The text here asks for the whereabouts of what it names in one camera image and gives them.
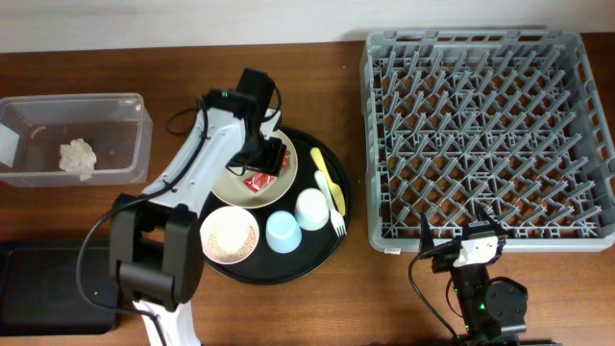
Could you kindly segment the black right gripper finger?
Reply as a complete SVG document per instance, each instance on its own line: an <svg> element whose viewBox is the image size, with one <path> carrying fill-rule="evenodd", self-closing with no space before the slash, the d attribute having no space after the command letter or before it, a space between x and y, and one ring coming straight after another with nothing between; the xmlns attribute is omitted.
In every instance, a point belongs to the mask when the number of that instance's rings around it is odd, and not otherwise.
<svg viewBox="0 0 615 346"><path fill-rule="evenodd" d="M475 212L479 229L481 232L494 232L495 235L504 235L504 229L497 220L490 216L484 207L480 204L475 204Z"/></svg>
<svg viewBox="0 0 615 346"><path fill-rule="evenodd" d="M420 219L420 245L419 250L421 253L428 252L434 248L433 235L431 232L431 225L427 216L422 213Z"/></svg>

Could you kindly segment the red snack wrapper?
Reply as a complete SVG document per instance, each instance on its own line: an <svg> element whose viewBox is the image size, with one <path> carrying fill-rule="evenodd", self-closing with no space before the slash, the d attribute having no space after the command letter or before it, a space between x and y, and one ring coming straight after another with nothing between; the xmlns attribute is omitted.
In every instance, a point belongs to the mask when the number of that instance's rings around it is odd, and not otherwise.
<svg viewBox="0 0 615 346"><path fill-rule="evenodd" d="M282 174L285 171L287 162L289 160L289 155L290 153L287 150L283 156L283 163L282 163L280 174ZM249 188L252 192L257 193L267 188L269 185L273 184L277 180L277 178L278 178L277 176L259 172L243 180L243 184L245 184L246 187Z"/></svg>

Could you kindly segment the beige bowl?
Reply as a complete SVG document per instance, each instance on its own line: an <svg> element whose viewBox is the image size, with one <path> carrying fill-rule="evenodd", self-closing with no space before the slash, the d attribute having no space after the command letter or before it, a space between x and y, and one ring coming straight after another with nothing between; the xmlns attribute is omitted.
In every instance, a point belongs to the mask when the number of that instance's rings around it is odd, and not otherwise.
<svg viewBox="0 0 615 346"><path fill-rule="evenodd" d="M272 137L279 138L286 146L287 160L280 175L258 192L244 184L246 179L255 175L246 170L241 174L240 167L225 169L211 193L222 202L244 209L257 209L270 205L283 197L290 189L298 171L297 151L285 132L278 130Z"/></svg>

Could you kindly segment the pink bowl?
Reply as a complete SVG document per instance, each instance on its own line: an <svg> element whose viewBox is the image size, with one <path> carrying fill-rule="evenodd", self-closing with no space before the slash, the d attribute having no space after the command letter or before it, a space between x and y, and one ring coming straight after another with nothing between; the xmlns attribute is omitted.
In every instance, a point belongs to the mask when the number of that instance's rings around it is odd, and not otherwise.
<svg viewBox="0 0 615 346"><path fill-rule="evenodd" d="M203 253L208 260L222 265L236 264L249 258L259 242L256 218L239 207L222 207L210 213L200 228Z"/></svg>

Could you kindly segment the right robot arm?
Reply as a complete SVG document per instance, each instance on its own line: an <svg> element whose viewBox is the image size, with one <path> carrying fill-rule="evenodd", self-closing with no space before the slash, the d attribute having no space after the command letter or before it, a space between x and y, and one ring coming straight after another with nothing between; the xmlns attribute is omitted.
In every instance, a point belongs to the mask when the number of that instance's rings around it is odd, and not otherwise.
<svg viewBox="0 0 615 346"><path fill-rule="evenodd" d="M440 245L434 243L427 216L421 215L419 253L411 262L430 259L433 273L451 275L447 288L455 292L466 333L455 332L439 313L435 317L452 333L455 345L518 345L527 330L526 287L488 274L506 239L501 223L481 206L475 207L475 219L462 226L461 235Z"/></svg>

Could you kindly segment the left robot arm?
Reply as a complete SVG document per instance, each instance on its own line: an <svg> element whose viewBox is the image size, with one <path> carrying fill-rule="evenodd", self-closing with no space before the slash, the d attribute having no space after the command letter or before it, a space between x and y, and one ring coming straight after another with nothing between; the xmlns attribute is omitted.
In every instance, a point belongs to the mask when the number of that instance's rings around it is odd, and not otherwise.
<svg viewBox="0 0 615 346"><path fill-rule="evenodd" d="M110 276L142 316L153 345L196 345L190 300L201 280L200 213L226 170L279 175L285 147L271 136L268 109L280 92L264 72L245 69L234 89L202 96L195 124L167 168L140 195L111 210Z"/></svg>

